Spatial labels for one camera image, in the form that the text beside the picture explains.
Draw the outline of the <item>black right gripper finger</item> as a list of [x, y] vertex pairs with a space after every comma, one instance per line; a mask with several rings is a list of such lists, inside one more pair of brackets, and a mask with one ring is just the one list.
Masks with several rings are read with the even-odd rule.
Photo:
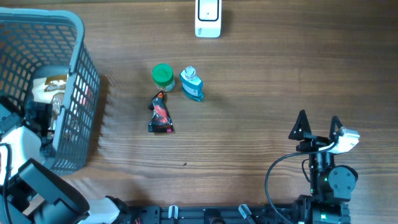
[[289, 139], [291, 140], [304, 140], [310, 139], [312, 136], [312, 131], [308, 122], [308, 118], [305, 110], [301, 110], [298, 114], [296, 123], [292, 128]]
[[335, 139], [335, 136], [337, 135], [338, 130], [342, 127], [342, 123], [337, 116], [333, 116], [331, 119], [331, 124], [330, 124], [330, 133], [329, 133], [329, 138], [331, 140]]

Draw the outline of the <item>blue mouthwash bottle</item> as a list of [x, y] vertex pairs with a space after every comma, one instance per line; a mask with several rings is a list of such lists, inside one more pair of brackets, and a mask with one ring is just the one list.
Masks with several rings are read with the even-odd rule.
[[204, 98], [203, 82], [197, 75], [195, 67], [188, 66], [180, 72], [182, 91], [192, 100], [201, 101]]

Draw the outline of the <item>red black snack pouch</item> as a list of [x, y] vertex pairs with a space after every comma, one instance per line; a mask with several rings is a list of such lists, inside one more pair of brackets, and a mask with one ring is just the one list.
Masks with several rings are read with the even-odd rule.
[[165, 93], [159, 91], [148, 105], [148, 109], [153, 112], [152, 119], [148, 124], [148, 132], [150, 133], [174, 132], [174, 125], [164, 101]]

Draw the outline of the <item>green lid jar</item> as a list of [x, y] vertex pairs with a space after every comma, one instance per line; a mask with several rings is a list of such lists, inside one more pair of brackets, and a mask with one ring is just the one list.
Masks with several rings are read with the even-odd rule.
[[166, 63], [160, 63], [152, 69], [152, 79], [156, 87], [163, 91], [172, 91], [175, 86], [174, 72]]

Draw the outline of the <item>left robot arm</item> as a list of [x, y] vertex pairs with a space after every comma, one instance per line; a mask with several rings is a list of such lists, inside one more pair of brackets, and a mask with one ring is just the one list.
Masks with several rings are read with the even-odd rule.
[[118, 198], [87, 200], [35, 160], [42, 142], [24, 110], [1, 97], [1, 223], [130, 223]]

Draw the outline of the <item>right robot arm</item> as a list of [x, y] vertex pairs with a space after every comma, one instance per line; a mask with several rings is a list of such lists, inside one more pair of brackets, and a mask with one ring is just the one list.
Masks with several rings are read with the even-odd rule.
[[328, 137], [313, 135], [307, 115], [301, 110], [289, 139], [299, 141], [296, 151], [308, 156], [311, 192], [295, 200], [290, 220], [293, 223], [349, 223], [347, 203], [358, 173], [349, 166], [337, 166], [335, 156], [354, 148], [359, 143], [359, 133], [344, 127], [334, 116]]

